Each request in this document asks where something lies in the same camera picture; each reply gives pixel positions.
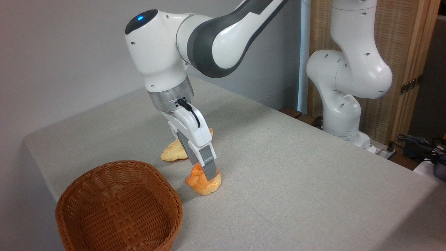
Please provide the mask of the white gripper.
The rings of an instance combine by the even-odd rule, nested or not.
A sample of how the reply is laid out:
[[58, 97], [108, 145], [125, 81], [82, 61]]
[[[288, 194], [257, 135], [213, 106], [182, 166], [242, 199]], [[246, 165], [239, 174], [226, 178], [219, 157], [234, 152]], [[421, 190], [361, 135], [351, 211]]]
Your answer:
[[[216, 154], [211, 143], [212, 135], [202, 113], [192, 106], [192, 111], [179, 108], [164, 112], [169, 127], [176, 140], [169, 144], [169, 159], [188, 159], [192, 165], [199, 163], [207, 178], [211, 181], [217, 176], [215, 165]], [[189, 140], [187, 151], [183, 143], [183, 135]]]

